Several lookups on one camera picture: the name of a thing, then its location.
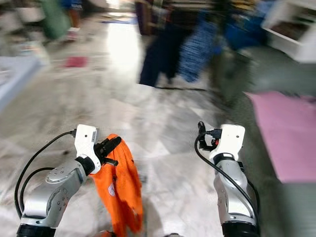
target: red cloth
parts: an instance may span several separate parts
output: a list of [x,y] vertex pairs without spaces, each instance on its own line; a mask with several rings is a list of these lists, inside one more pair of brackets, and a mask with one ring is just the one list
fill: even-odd
[[[111,134],[108,139],[114,137],[117,135]],[[106,164],[98,173],[91,176],[100,198],[111,215],[114,233],[118,237],[124,237],[126,226],[134,233],[142,229],[142,184],[133,156],[123,140],[108,157],[117,160],[118,166]]]
[[87,65],[88,58],[87,57],[68,57],[65,68],[77,67],[83,68]]

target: pink cloth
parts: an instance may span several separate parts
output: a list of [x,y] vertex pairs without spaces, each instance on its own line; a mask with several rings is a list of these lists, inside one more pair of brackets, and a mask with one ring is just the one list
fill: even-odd
[[68,57],[65,67],[77,67],[77,68],[83,68],[87,65],[88,58],[87,57]]
[[278,92],[247,96],[278,179],[316,182],[316,103]]

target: blue clothing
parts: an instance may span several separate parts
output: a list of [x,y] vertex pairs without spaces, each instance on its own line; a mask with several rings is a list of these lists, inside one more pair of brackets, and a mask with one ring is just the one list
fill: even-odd
[[207,10],[199,13],[194,33],[181,47],[179,74],[187,82],[198,80],[200,72],[214,54],[216,25],[206,21],[207,13]]
[[260,46],[267,42],[267,32],[261,28],[263,17],[252,16],[245,20],[243,27],[233,21],[226,26],[225,38],[233,50]]
[[65,9],[76,8],[78,5],[81,5],[81,0],[61,0],[61,5]]
[[258,1],[255,7],[255,15],[259,17],[265,17],[269,13],[275,2],[275,0]]

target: white shelf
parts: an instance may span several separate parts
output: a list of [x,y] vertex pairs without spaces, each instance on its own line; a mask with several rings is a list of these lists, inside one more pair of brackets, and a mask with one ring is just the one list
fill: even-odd
[[308,8],[311,10],[316,10],[316,1],[315,0],[288,0],[290,4]]
[[262,28],[269,32],[269,45],[300,63],[316,63],[316,23],[294,40],[273,31],[280,22],[292,22],[306,9],[316,10],[316,0],[278,0],[268,13]]
[[283,39],[285,39],[285,40],[287,40],[287,41],[290,41],[290,42],[292,42],[292,43],[294,43],[294,44],[302,45],[301,42],[296,41],[296,40],[294,40],[294,39],[291,39],[290,37],[284,36],[284,35],[282,35],[282,34],[280,34],[280,33],[278,33],[278,32],[275,32],[275,31],[273,31],[273,30],[271,30],[271,29],[268,29],[268,28],[264,28],[264,29],[265,29],[266,31],[268,31],[268,32],[270,32],[270,33],[272,33],[272,34],[274,34],[274,35],[276,35],[276,36],[279,36],[279,37],[281,37],[281,38],[283,38]]

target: cable connector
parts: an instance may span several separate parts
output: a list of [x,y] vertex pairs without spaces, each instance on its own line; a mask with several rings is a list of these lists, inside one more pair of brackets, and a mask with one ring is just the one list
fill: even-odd
[[206,134],[211,135],[214,139],[221,139],[222,130],[221,129],[213,129],[211,131],[207,131]]
[[76,133],[77,133],[77,129],[75,128],[75,129],[71,132],[72,137],[76,137]]

